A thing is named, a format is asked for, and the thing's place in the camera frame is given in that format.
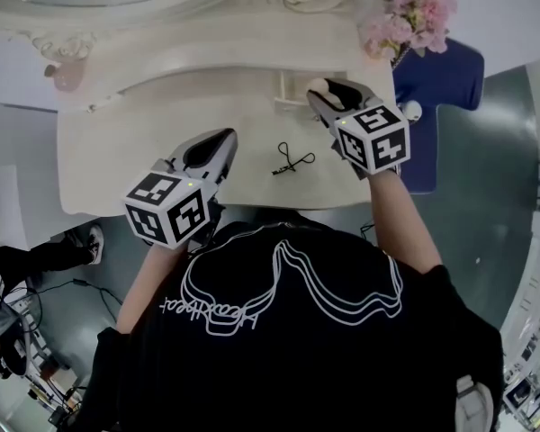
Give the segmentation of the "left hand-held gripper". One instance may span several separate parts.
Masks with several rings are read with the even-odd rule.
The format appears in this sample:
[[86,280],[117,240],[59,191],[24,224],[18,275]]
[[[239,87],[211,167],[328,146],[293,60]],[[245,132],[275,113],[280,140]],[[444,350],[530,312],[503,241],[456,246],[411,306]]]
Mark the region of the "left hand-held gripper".
[[134,235],[175,249],[204,243],[221,216],[216,193],[238,150],[233,129],[206,131],[179,145],[135,179],[122,197]]

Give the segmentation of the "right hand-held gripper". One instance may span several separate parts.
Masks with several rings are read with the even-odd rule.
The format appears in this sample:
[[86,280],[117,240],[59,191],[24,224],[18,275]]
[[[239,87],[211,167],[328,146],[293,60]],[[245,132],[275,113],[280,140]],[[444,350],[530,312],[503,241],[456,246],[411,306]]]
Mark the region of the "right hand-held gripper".
[[306,93],[310,108],[330,128],[333,149],[361,178],[396,167],[410,159],[410,124],[395,105],[386,104],[367,85],[326,78],[328,93]]

